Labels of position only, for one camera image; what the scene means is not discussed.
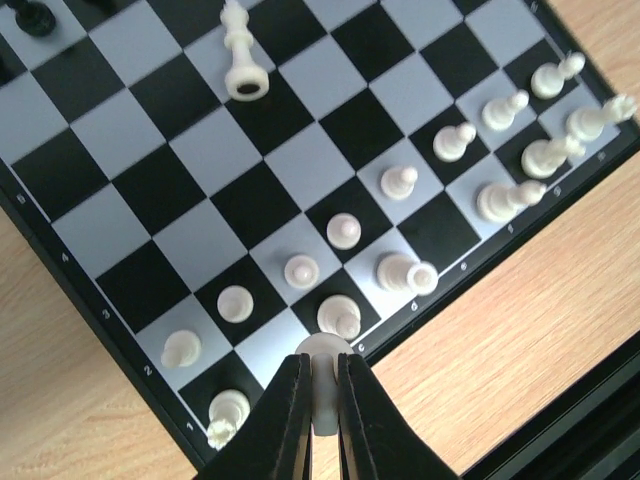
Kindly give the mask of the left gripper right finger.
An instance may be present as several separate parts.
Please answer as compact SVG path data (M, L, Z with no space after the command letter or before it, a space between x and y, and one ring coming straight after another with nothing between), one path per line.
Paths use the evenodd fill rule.
M338 356L337 386L343 479L459 477L416 435L361 356Z

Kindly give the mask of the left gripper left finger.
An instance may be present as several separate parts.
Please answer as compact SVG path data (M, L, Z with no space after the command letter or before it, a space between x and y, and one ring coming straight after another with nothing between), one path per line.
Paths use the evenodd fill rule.
M288 355L237 434L196 477L309 479L311 405L310 356Z

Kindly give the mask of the white rook corner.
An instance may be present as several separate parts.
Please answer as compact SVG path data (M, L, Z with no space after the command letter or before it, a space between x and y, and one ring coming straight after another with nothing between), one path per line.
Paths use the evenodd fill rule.
M216 395L209 406L208 444L216 450L224 448L244 424L250 411L248 398L238 390L228 389Z

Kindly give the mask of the white knight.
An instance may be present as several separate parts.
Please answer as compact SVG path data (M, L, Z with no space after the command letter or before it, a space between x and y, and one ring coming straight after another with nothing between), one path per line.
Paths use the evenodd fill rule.
M311 335L296 349L311 360L311 420L315 436L328 437L338 432L337 366L340 354L354 350L342 337L326 332Z

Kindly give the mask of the white queen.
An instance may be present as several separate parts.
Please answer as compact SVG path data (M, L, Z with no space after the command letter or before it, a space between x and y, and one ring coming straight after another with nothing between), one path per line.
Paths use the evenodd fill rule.
M438 272L431 263L414 260L401 253L384 256L377 266L376 276L384 290L414 296L433 293L439 282Z

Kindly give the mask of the black silver chess board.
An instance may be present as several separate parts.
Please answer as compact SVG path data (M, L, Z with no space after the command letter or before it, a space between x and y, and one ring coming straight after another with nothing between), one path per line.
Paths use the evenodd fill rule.
M543 1L248 1L262 98L230 97L219 1L40 1L56 17L41 38L1 5L1 197L32 248L196 466L211 460L209 405L221 391L256 402L282 359L319 330L320 304L353 299L354 350L375 361L503 256L634 155L633 116L607 125L549 178L527 176L524 149L570 135L569 115L616 94ZM583 70L537 98L534 71L568 55ZM529 105L505 131L482 109L518 90ZM475 140L444 162L436 133L469 122ZM382 174L413 166L392 200ZM507 223L482 218L487 185L546 185ZM338 213L361 238L327 240ZM384 290L380 260L401 253L438 272L427 296ZM316 260L291 287L293 256ZM240 285L251 316L221 318ZM165 368L178 330L199 359Z

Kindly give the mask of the white chess piece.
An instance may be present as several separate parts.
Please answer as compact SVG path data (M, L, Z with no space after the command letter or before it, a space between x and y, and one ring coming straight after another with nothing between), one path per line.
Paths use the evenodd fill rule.
M487 221L507 223L522 210L538 204L546 191L546 185L535 180L513 186L492 183L476 198L478 213Z
M534 179L551 177L570 157L581 157L586 148L573 136L551 140L535 140L529 144L521 156L524 173Z
M539 66L530 80L533 94L543 100L558 96L565 83L577 76L585 64L585 55L581 52L575 52L557 64L545 63Z

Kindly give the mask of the white king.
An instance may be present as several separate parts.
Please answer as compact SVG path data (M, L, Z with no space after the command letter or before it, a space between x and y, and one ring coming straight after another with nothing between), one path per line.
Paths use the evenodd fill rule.
M226 29L224 46L232 55L231 67L224 78L228 94L241 102L262 98L270 88L269 76L251 54L254 37L248 29L248 11L238 1L226 1L220 20Z

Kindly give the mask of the white chess pawn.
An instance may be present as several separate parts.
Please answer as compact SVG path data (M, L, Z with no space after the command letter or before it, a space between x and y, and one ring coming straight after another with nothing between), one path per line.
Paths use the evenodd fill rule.
M619 94L600 107L580 107L566 120L567 132L581 142L596 140L607 125L629 120L637 111L633 97Z

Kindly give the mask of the white bishop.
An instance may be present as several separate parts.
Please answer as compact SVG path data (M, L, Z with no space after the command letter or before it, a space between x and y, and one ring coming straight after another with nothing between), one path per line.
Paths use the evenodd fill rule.
M358 304L346 295L332 295L319 306L316 320L321 332L331 333L345 340L355 339L361 330Z

